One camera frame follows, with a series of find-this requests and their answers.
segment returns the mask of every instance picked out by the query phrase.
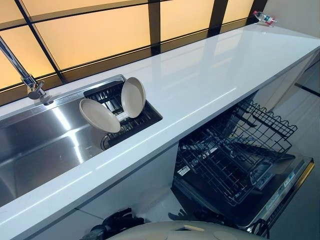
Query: white quartz countertop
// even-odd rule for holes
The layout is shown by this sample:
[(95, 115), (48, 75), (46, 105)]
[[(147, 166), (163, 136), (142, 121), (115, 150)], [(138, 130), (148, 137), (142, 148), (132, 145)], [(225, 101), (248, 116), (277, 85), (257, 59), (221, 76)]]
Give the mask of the white quartz countertop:
[[(319, 46), (319, 38), (252, 24), (50, 90), (56, 95), (117, 74), (136, 77), (163, 119), (0, 207), (0, 238), (23, 239), (43, 228)], [(7, 104), (0, 116), (31, 104), (27, 98)]]

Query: bottle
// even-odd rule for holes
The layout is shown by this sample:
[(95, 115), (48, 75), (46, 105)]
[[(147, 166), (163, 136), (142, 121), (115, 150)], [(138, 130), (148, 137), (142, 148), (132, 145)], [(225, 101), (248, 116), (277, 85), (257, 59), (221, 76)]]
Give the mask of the bottle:
[(271, 25), (272, 25), (273, 23), (276, 23), (276, 22), (277, 22), (274, 17), (269, 16), (269, 15), (263, 13), (262, 11), (254, 11), (254, 12), (253, 12), (253, 15), (254, 15), (260, 22), (265, 23), (265, 24), (267, 24), (267, 25), (270, 26), (270, 27), (271, 27)]

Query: chrome faucet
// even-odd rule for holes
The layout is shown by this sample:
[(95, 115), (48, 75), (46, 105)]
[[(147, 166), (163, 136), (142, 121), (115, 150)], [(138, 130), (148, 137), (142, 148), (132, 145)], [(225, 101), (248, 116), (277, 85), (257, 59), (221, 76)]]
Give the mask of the chrome faucet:
[(51, 104), (53, 102), (50, 100), (51, 96), (47, 95), (46, 92), (42, 89), (42, 86), (45, 82), (41, 81), (40, 83), (37, 83), (35, 78), (31, 74), (29, 74), (26, 71), (26, 69), (21, 65), (19, 60), (16, 58), (16, 56), (13, 54), (13, 52), (10, 50), (10, 48), (1, 36), (0, 49), (8, 58), (10, 63), (14, 66), (14, 68), (18, 71), (18, 73), (21, 75), (21, 80), (26, 85), (27, 96), (32, 100), (40, 99), (40, 101), (44, 105)]

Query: dishwasher rack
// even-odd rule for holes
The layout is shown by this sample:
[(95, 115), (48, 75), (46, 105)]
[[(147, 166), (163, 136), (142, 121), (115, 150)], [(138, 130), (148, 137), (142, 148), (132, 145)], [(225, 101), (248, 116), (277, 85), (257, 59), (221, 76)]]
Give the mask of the dishwasher rack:
[(180, 141), (177, 176), (191, 170), (235, 206), (289, 150), (288, 138), (296, 130), (245, 99)]

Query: dish rack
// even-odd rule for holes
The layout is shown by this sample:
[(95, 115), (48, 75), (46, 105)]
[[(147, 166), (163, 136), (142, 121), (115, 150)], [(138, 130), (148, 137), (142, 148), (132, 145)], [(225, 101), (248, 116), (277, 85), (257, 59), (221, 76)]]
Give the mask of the dish rack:
[(289, 150), (296, 130), (245, 99), (180, 141), (176, 175), (183, 179), (192, 171), (235, 206)]
[[(85, 91), (84, 97), (99, 102), (113, 114), (119, 115), (124, 112), (121, 104), (121, 90), (123, 81), (114, 81), (100, 87)], [(101, 140), (100, 147), (106, 150), (121, 141), (131, 137), (141, 130), (160, 121), (162, 116), (150, 105), (145, 102), (144, 108), (139, 116), (127, 118), (120, 122), (120, 131), (117, 133), (106, 133)]]

